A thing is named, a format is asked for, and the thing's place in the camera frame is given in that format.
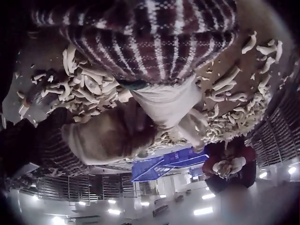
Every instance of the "fluorescent light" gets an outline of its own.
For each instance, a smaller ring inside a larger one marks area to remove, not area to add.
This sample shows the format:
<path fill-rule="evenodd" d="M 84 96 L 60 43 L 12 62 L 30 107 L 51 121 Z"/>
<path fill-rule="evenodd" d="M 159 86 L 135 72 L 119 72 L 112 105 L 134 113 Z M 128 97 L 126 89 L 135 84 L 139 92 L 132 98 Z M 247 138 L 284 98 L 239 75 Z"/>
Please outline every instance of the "fluorescent light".
<path fill-rule="evenodd" d="M 259 177 L 260 178 L 264 178 L 264 177 L 266 177 L 267 176 L 267 172 L 264 172 L 264 173 L 262 173 Z"/>
<path fill-rule="evenodd" d="M 290 169 L 289 169 L 289 174 L 292 174 L 292 173 L 294 173 L 296 171 L 296 167 L 291 167 Z"/>
<path fill-rule="evenodd" d="M 141 202 L 141 205 L 142 205 L 142 206 L 149 206 L 150 203 L 149 203 L 149 202 Z"/>
<path fill-rule="evenodd" d="M 114 215 L 120 215 L 121 211 L 119 210 L 114 210 L 114 209 L 109 209 L 108 212 L 110 214 L 114 214 Z"/>
<path fill-rule="evenodd" d="M 115 204 L 116 203 L 115 200 L 111 200 L 111 199 L 109 199 L 108 202 L 111 203 L 111 204 Z"/>
<path fill-rule="evenodd" d="M 207 195 L 203 195 L 202 199 L 209 199 L 209 198 L 213 198 L 213 197 L 215 197 L 214 194 L 207 194 Z"/>
<path fill-rule="evenodd" d="M 52 219 L 52 221 L 53 221 L 54 225 L 66 225 L 65 220 L 63 218 L 58 217 L 58 216 L 54 217 Z"/>
<path fill-rule="evenodd" d="M 202 209 L 198 209 L 194 211 L 194 215 L 195 216 L 199 216 L 199 215 L 204 215 L 204 214 L 208 214 L 208 213 L 212 213 L 212 207 L 209 208 L 202 208 Z"/>

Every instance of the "striped sweater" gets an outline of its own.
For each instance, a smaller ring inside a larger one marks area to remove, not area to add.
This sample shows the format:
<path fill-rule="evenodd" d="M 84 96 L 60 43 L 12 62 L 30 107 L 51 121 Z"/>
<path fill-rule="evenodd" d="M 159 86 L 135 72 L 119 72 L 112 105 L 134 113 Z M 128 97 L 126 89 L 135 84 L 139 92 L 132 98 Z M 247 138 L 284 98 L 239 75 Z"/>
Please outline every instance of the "striped sweater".
<path fill-rule="evenodd" d="M 90 61 L 128 82 L 181 84 L 238 34 L 235 0 L 40 2 L 31 14 L 38 26 L 59 28 Z"/>

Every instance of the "worker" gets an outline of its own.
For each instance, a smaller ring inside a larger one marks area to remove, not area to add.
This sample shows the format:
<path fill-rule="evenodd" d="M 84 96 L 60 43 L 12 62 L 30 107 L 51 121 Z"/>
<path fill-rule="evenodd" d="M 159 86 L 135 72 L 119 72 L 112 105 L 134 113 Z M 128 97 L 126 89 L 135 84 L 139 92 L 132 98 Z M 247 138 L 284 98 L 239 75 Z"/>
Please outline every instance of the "worker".
<path fill-rule="evenodd" d="M 205 182 L 214 194 L 224 191 L 229 185 L 253 185 L 256 177 L 256 153 L 245 146 L 243 136 L 226 142 L 210 143 L 205 147 L 209 159 L 203 164 Z"/>
<path fill-rule="evenodd" d="M 205 183 L 217 196 L 217 210 L 223 224 L 239 224 L 252 209 L 248 190 L 255 182 L 256 153 L 245 146 L 244 136 L 230 142 L 208 144 L 204 151 L 209 158 L 203 164 Z"/>
<path fill-rule="evenodd" d="M 136 101 L 120 104 L 84 124 L 75 124 L 69 110 L 57 108 L 36 128 L 22 119 L 0 131 L 0 188 L 30 187 L 45 176 L 92 173 L 93 165 L 116 162 L 145 150 L 154 142 L 155 124 Z M 14 177 L 29 163 L 39 168 Z"/>
<path fill-rule="evenodd" d="M 188 117 L 201 101 L 195 71 L 236 39 L 235 0 L 36 1 L 31 17 L 130 89 L 160 131 L 177 127 L 203 149 Z"/>

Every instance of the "white glove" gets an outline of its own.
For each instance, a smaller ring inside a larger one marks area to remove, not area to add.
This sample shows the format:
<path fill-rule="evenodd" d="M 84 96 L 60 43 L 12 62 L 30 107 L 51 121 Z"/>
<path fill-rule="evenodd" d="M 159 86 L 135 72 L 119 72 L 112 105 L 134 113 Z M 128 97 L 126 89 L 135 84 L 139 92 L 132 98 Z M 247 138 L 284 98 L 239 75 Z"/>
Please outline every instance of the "white glove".
<path fill-rule="evenodd" d="M 234 158 L 231 161 L 232 168 L 230 174 L 239 172 L 245 164 L 246 164 L 245 157 Z"/>

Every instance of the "blue crate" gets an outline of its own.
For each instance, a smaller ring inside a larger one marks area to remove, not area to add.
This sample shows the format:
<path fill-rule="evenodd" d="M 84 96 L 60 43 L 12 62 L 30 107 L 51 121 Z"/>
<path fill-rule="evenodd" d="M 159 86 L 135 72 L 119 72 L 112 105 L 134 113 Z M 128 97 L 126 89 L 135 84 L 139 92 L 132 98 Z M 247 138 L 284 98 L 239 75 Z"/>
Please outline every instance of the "blue crate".
<path fill-rule="evenodd" d="M 209 156 L 205 151 L 195 153 L 193 148 L 185 148 L 176 152 L 165 154 L 163 159 L 164 165 L 171 167 L 189 167 L 206 161 Z"/>
<path fill-rule="evenodd" d="M 175 167 L 198 165 L 208 159 L 203 151 L 195 153 L 193 148 L 186 148 L 164 156 L 134 162 L 132 167 L 132 182 L 153 181 L 168 173 Z"/>

